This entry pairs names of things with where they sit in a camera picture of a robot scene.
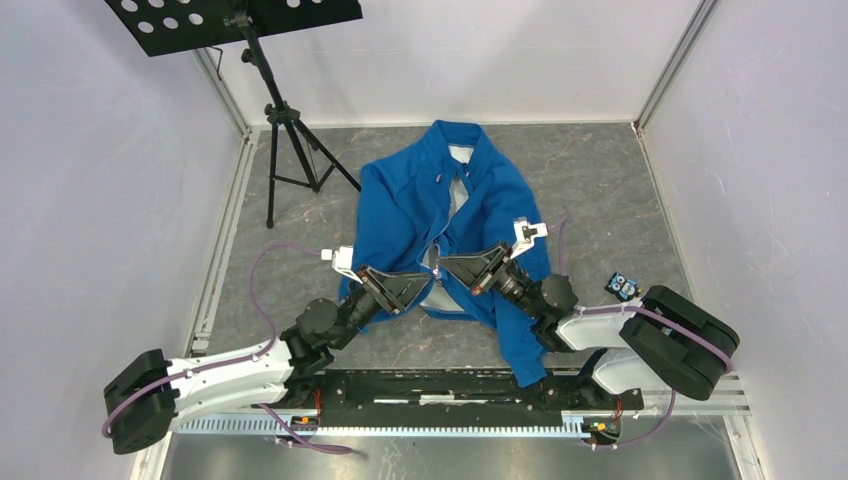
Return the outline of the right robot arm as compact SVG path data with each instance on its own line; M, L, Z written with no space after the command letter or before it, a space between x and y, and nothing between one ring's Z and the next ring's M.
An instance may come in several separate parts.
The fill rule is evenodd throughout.
M617 394L648 388L706 401L732 371L737 332L676 291L655 285L608 306L579 305L568 277L534 280L504 243L439 265L472 294L494 291L533 319L539 343L551 352L598 350L577 382L580 400L602 408Z

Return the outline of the blue zip-up jacket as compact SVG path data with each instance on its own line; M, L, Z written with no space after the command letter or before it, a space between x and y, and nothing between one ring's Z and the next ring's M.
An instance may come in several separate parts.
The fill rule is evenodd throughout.
M472 294L437 264L513 244L515 220L541 220L532 189L484 129L437 120L416 142L364 165L360 183L352 268L427 274L414 306L436 319L494 329L518 385L543 379L544 349L532 319L496 292Z

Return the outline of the black music stand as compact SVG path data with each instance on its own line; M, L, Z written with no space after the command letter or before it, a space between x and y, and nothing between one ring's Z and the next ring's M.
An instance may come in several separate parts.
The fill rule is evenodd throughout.
M271 102L264 112L271 127L266 227L275 226L274 206L278 183L321 191L337 171L356 190L360 183L301 119L301 113L284 99L260 39L361 20L361 4L342 1L122 1L106 4L149 57L201 48L218 49L245 41L240 59L257 69ZM305 174L303 180L277 173L280 130L284 129Z

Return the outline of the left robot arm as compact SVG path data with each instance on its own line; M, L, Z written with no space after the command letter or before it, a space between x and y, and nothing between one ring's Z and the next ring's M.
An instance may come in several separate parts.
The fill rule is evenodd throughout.
M306 405L313 376L330 365L379 313L407 310L430 283L418 272L385 273L370 266L355 274L340 303L311 301L292 327L266 343L194 359L168 359L160 349L139 354L103 390L101 428L117 455L146 449L194 419L224 410Z

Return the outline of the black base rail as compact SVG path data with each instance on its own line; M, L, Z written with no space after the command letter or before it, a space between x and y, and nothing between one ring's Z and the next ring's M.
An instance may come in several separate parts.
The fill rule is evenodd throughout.
M331 427L552 426L565 412L635 411L644 400L561 369L530 387L504 369L328 369L295 381L272 406L314 409Z

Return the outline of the black owl toy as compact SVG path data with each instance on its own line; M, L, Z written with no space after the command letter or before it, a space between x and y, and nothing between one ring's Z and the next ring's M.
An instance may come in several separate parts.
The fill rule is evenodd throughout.
M604 290L613 295L619 302L630 302L642 294L638 282L620 272L611 275L604 286Z

